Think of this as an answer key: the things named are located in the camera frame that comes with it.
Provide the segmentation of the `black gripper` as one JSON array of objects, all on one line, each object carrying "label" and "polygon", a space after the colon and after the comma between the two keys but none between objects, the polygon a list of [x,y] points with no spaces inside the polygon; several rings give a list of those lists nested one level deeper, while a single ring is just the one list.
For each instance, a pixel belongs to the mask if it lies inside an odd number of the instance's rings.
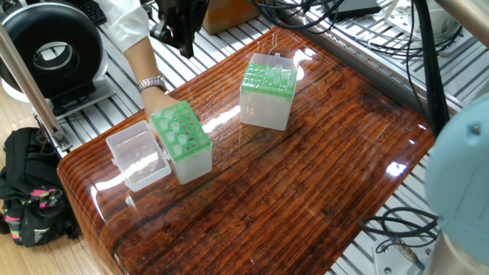
[{"label": "black gripper", "polygon": [[150,31],[150,36],[178,49],[189,59],[194,56],[195,33],[209,7],[209,0],[157,0],[159,18],[162,19]]}]

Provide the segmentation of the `bare person hand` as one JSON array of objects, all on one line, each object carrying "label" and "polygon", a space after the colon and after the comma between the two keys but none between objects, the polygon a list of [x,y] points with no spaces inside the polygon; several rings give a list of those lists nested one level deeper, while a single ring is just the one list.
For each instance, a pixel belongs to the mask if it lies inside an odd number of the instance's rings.
[{"label": "bare person hand", "polygon": [[167,95],[162,88],[157,86],[142,90],[141,98],[144,103],[147,122],[151,121],[151,115],[156,111],[168,108],[180,102]]}]

